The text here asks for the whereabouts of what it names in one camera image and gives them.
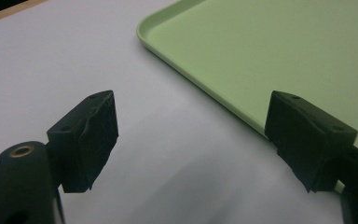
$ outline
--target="screw hole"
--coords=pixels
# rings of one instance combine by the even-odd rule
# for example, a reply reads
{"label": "screw hole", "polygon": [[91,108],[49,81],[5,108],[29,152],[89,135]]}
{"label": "screw hole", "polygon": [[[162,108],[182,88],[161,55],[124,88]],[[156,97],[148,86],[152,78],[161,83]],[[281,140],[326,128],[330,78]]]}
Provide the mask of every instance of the screw hole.
{"label": "screw hole", "polygon": [[5,224],[22,224],[28,221],[30,215],[27,211],[19,211],[11,215]]}
{"label": "screw hole", "polygon": [[12,158],[23,157],[28,154],[31,154],[33,151],[34,148],[29,146],[17,147],[16,149],[10,152],[10,157]]}
{"label": "screw hole", "polygon": [[71,126],[63,126],[61,128],[61,131],[63,131],[63,132],[66,132],[66,131],[69,131],[69,130],[71,130]]}

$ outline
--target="table surface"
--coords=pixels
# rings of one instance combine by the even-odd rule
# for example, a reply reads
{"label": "table surface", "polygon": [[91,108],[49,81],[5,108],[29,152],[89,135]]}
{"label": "table surface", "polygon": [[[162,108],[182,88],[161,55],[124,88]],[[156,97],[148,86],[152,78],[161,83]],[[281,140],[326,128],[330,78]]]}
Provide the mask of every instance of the table surface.
{"label": "table surface", "polygon": [[173,0],[48,0],[0,20],[0,152],[90,94],[115,92],[120,137],[70,223],[342,223],[273,146],[145,49],[138,23]]}

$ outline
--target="black plastic part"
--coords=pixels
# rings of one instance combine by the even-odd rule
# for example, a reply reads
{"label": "black plastic part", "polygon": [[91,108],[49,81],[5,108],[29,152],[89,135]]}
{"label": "black plastic part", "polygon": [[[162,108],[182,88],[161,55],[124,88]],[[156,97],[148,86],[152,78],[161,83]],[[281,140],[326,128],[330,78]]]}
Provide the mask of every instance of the black plastic part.
{"label": "black plastic part", "polygon": [[112,91],[93,94],[48,130],[56,184],[65,192],[91,189],[118,138]]}
{"label": "black plastic part", "polygon": [[0,224],[63,223],[45,145],[26,142],[0,155]]}
{"label": "black plastic part", "polygon": [[358,224],[358,196],[348,188],[342,191],[341,208],[344,224]]}
{"label": "black plastic part", "polygon": [[338,158],[338,179],[358,198],[358,148],[349,148]]}
{"label": "black plastic part", "polygon": [[293,94],[274,91],[265,134],[307,191],[333,190],[338,157],[349,152],[357,131]]}

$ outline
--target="green tray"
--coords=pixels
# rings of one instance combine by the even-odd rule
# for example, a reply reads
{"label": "green tray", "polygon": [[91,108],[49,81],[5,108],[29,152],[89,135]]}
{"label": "green tray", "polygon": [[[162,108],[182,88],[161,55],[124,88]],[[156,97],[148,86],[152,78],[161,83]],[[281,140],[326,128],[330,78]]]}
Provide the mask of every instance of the green tray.
{"label": "green tray", "polygon": [[182,0],[137,32],[260,133],[272,91],[299,95],[358,130],[358,1]]}

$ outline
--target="brass insert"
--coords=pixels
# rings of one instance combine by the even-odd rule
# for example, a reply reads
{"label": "brass insert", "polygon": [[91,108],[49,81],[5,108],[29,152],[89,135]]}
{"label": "brass insert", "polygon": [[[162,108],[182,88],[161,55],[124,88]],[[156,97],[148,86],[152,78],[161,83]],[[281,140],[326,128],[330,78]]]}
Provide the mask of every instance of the brass insert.
{"label": "brass insert", "polygon": [[19,146],[10,152],[10,157],[11,158],[20,158],[20,157],[27,156],[33,152],[34,152],[33,146],[27,146],[27,145]]}

